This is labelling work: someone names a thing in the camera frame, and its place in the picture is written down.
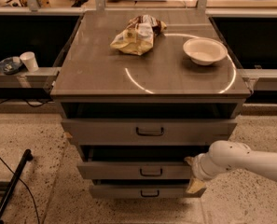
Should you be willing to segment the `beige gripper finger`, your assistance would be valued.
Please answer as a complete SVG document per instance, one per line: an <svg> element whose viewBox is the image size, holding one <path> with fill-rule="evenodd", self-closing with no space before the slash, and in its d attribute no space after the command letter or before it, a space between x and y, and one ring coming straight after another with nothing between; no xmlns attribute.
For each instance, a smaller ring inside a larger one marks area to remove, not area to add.
<svg viewBox="0 0 277 224"><path fill-rule="evenodd" d="M205 187L205 183L201 180L199 180L196 177L193 177L190 179L187 189L186 189L186 193L188 194L195 194L198 191L200 191L201 189L203 189Z"/></svg>

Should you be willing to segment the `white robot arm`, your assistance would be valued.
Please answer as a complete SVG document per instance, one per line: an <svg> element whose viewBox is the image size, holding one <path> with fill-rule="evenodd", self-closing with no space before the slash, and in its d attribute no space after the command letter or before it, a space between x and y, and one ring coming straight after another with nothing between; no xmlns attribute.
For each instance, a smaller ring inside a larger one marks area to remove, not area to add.
<svg viewBox="0 0 277 224"><path fill-rule="evenodd" d="M244 143L215 141L206 153L185 157L191 167L186 193L196 194L220 174L244 169L277 182L277 153L254 151Z"/></svg>

